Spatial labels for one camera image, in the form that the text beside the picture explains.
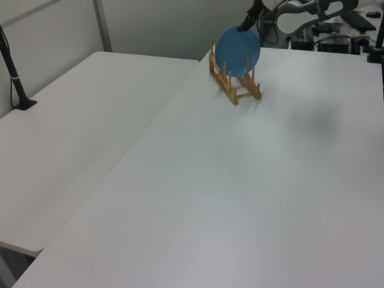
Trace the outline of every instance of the black device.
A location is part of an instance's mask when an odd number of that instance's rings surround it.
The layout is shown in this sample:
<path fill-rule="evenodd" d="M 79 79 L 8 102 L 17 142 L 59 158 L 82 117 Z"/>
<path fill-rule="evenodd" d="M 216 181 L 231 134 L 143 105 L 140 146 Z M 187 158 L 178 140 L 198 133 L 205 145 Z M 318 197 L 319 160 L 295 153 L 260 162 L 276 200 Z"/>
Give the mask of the black device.
<path fill-rule="evenodd" d="M 373 11 L 373 12 L 368 12 L 366 16 L 369 18 L 380 18 L 382 14 L 378 11 Z"/>
<path fill-rule="evenodd" d="M 238 31 L 247 32 L 253 25 L 255 25 L 256 20 L 259 18 L 260 14 L 264 10 L 264 5 L 262 1 L 253 0 L 253 6 L 247 11 L 247 17 L 238 27 Z"/>
<path fill-rule="evenodd" d="M 292 50 L 313 51 L 314 41 L 312 29 L 306 29 L 297 36 L 291 37 Z"/>
<path fill-rule="evenodd" d="M 319 22 L 318 24 L 317 24 L 317 27 L 318 27 L 318 35 L 320 34 L 320 33 L 332 33 L 332 32 L 336 32 L 336 31 L 333 31 L 332 30 L 332 26 L 331 26 L 331 24 L 329 24 L 329 23 L 324 23 L 324 22 Z"/>
<path fill-rule="evenodd" d="M 360 36 L 353 37 L 350 39 L 350 53 L 354 55 L 360 55 L 360 47 L 364 53 L 369 53 L 370 37 L 369 36 Z"/>
<path fill-rule="evenodd" d="M 369 63 L 377 63 L 382 64 L 382 68 L 384 70 L 384 61 L 383 61 L 383 55 L 384 55 L 384 49 L 383 49 L 383 42 L 384 42 L 384 17 L 382 18 L 382 21 L 380 23 L 379 32 L 377 33 L 377 39 L 374 46 L 369 46 L 369 55 L 367 58 L 367 61 Z"/>
<path fill-rule="evenodd" d="M 2 30 L 1 25 L 0 25 L 0 50 L 4 58 L 5 64 L 8 68 L 8 71 L 10 73 L 13 85 L 16 89 L 17 94 L 19 95 L 19 105 L 17 105 L 15 109 L 27 110 L 33 105 L 35 105 L 37 102 L 35 100 L 30 100 L 25 95 L 22 82 L 20 81 L 19 75 L 16 71 L 16 67 L 14 66 L 14 63 L 11 57 L 11 51 L 8 45 L 7 38 L 5 37 L 4 31 Z"/>
<path fill-rule="evenodd" d="M 349 11 L 343 15 L 341 18 L 349 24 L 352 28 L 356 29 L 359 32 L 365 31 L 375 31 L 376 27 L 372 25 L 366 18 L 362 17 L 355 10 Z"/>
<path fill-rule="evenodd" d="M 319 34 L 317 51 L 349 54 L 350 38 L 346 35 Z"/>

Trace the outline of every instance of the keyboard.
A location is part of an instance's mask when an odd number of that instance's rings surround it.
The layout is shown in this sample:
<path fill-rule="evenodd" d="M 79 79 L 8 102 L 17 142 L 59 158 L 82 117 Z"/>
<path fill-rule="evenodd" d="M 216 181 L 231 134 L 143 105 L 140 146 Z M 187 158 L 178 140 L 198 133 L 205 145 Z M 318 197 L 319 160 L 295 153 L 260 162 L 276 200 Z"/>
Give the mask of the keyboard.
<path fill-rule="evenodd" d="M 348 23 L 349 26 L 355 28 L 357 31 L 375 31 L 376 27 L 373 26 L 366 18 L 362 17 L 355 10 L 341 15 L 341 18 Z"/>

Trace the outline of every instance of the black pole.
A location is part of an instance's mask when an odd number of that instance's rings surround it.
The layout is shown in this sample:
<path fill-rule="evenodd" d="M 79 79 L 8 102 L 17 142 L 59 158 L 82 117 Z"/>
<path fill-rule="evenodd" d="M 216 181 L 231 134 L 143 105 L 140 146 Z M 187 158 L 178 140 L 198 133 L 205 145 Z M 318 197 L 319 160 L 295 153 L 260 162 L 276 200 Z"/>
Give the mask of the black pole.
<path fill-rule="evenodd" d="M 0 25 L 0 50 L 1 50 L 2 57 L 4 58 L 5 64 L 8 68 L 8 71 L 10 73 L 13 85 L 16 89 L 17 94 L 19 95 L 19 105 L 17 105 L 15 109 L 27 110 L 28 108 L 35 105 L 37 102 L 35 100 L 30 100 L 25 95 L 22 82 L 20 81 L 19 75 L 16 71 L 16 67 L 13 64 L 11 51 L 8 46 L 8 42 L 5 37 L 4 31 L 1 28 L 1 25 Z"/>
<path fill-rule="evenodd" d="M 377 34 L 377 40 L 375 46 L 370 46 L 370 54 L 368 55 L 367 61 L 369 63 L 382 63 L 382 56 L 384 54 L 383 50 L 383 41 L 384 41 L 384 17 L 380 23 L 379 32 Z"/>

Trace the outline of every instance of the white table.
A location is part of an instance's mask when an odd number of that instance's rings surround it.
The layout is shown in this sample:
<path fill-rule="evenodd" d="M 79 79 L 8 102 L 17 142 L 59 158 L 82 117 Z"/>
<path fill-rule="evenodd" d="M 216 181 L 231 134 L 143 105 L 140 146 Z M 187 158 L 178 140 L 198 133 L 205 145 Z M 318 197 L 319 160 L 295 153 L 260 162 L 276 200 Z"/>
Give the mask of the white table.
<path fill-rule="evenodd" d="M 233 106 L 205 57 L 15 288 L 380 287 L 380 69 L 262 49 Z"/>
<path fill-rule="evenodd" d="M 36 256 L 197 61 L 98 52 L 0 120 L 0 246 Z"/>

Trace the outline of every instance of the black cable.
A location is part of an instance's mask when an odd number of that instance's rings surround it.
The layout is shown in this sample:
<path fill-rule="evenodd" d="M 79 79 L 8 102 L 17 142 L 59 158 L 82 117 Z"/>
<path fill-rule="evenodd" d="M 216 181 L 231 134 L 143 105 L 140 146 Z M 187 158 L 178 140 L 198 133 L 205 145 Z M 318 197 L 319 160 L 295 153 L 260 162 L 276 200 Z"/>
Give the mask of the black cable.
<path fill-rule="evenodd" d="M 12 109 L 14 109 L 13 99 L 12 99 L 12 78 L 11 78 L 11 88 L 10 88 L 10 91 L 11 91 L 11 107 L 12 107 Z"/>
<path fill-rule="evenodd" d="M 8 48 L 8 50 L 9 50 L 9 49 L 10 49 L 10 44 L 8 43 L 7 36 L 5 36 L 5 33 L 4 33 L 4 31 L 3 31 L 2 29 L 0 29 L 0 31 L 1 31 L 1 35 L 3 36 L 3 38 L 4 38 L 4 40 L 5 40 L 5 43 L 6 43 L 6 45 L 7 45 L 7 48 Z"/>
<path fill-rule="evenodd" d="M 376 43 L 371 37 L 366 37 L 366 36 L 356 36 L 355 39 L 367 39 L 367 40 L 372 40 L 373 43 Z"/>
<path fill-rule="evenodd" d="M 286 39 L 283 43 L 282 49 L 288 49 L 291 38 Z"/>
<path fill-rule="evenodd" d="M 267 43 L 271 44 L 271 45 L 276 45 L 278 43 L 278 32 L 277 32 L 277 24 L 276 24 L 276 21 L 275 21 L 275 16 L 276 16 L 276 12 L 277 12 L 277 9 L 283 5 L 285 2 L 287 2 L 287 0 L 283 0 L 281 1 L 274 9 L 272 12 L 268 13 L 267 15 L 265 15 L 264 17 L 266 16 L 269 16 L 272 14 L 272 22 L 273 22 L 273 28 L 274 28 L 274 31 L 275 31 L 275 35 L 276 35 L 276 40 L 274 42 L 271 42 L 269 41 L 260 31 L 260 27 L 259 27 L 259 19 L 260 18 L 257 18 L 256 20 L 256 29 L 260 35 L 260 37 L 266 41 Z"/>
<path fill-rule="evenodd" d="M 322 41 L 327 41 L 327 40 L 332 40 L 332 39 L 337 39 L 337 38 L 348 38 L 348 39 L 352 40 L 352 37 L 350 37 L 350 36 L 346 36 L 346 35 L 344 35 L 344 36 L 330 36 L 330 37 L 326 37 L 326 38 L 320 39 L 320 40 L 316 41 L 316 42 L 313 43 L 313 44 L 314 44 L 316 47 L 318 47 L 317 44 L 319 44 L 319 43 L 322 42 Z M 364 39 L 367 39 L 367 40 L 372 40 L 374 43 L 376 43 L 376 41 L 374 41 L 374 40 L 371 39 L 370 37 L 358 36 L 357 38 L 364 38 Z"/>

